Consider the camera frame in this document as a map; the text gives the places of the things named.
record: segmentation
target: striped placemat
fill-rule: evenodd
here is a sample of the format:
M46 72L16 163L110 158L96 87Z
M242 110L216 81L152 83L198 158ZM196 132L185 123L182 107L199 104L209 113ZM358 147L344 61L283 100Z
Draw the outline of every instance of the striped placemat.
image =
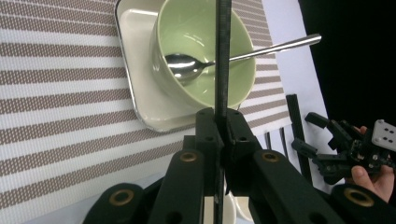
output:
M116 0L0 0L0 220L21 223L163 173L183 136L134 113ZM255 49L272 45L261 0L234 0ZM254 134L290 124L274 55L257 58L240 111Z

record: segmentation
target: green bowl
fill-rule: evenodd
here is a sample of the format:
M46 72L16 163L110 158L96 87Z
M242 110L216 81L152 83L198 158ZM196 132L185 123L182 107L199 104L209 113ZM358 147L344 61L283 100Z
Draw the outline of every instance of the green bowl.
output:
M232 11L230 54L253 51L244 23ZM151 40L152 75L171 97L194 108L214 107L215 66L207 67L195 80L180 84L164 58L188 54L202 62L215 60L216 0L167 0L155 22ZM230 63L228 107L237 108L250 93L256 73L254 58Z

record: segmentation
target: tray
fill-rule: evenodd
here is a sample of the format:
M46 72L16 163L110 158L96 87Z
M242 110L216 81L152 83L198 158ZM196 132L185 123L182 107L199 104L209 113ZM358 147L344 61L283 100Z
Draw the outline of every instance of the tray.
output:
M119 0L115 17L129 87L138 119L156 132L195 122L196 109L166 94L152 78L149 40L164 0Z

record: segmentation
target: metal spoon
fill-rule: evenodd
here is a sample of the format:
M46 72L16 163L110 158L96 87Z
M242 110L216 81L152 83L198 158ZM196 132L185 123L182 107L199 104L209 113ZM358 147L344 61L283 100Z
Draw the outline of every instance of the metal spoon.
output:
M320 35L308 35L306 37L295 39L283 44L273 45L268 48L257 49L249 53L233 56L230 58L230 62L251 58L257 55L294 49L305 45L317 44L320 39ZM165 59L175 78L181 83L186 83L198 78L204 68L215 64L215 61L203 63L189 55L180 53L166 55Z

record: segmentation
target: bowl rim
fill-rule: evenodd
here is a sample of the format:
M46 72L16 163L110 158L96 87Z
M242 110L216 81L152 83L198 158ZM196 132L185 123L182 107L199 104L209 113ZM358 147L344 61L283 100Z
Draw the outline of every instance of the bowl rim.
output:
M162 57L162 60L166 63L166 59L165 56L163 54L163 47L161 45L161 42L159 41L160 39L160 23L161 23L161 18L162 18L162 14L163 14L163 10L165 9L165 7L168 5L168 3L171 2L170 0L166 0L163 5L161 6L158 15L157 15L157 25L154 26L155 28L155 32L156 32L156 36L157 36L157 42L158 42L158 49L160 50L160 54ZM242 19L238 16L238 14L233 10L233 8L231 8L231 15L232 17L234 17L237 22L239 22L241 24L242 29L244 30L245 34L248 36L248 41L249 41L249 46L250 46L250 51L254 50L254 46L253 46L253 42L251 40L250 34L248 32L248 29L246 27L246 25L243 23ZM252 57L251 59L253 59L253 63L254 63L254 72L253 72L253 79L251 79L251 83L249 83L250 89L247 91L247 93L241 98L240 100L238 100L234 105L228 105L228 107L230 108L237 108L239 107L247 98L248 95L250 94L251 90L253 89L253 85L255 82L255 76L256 76L256 59L255 57ZM171 78L176 82L177 87L180 88L184 93L186 93L188 95L189 98L191 98L195 103L198 103L199 105L202 105L203 107L214 107L214 105L211 104L207 104L205 102L203 102L202 100L198 99L197 97L193 96L191 93L189 93L184 87L183 85L175 78L172 70L169 68L169 66L165 66L165 69L168 71L169 74L171 74Z

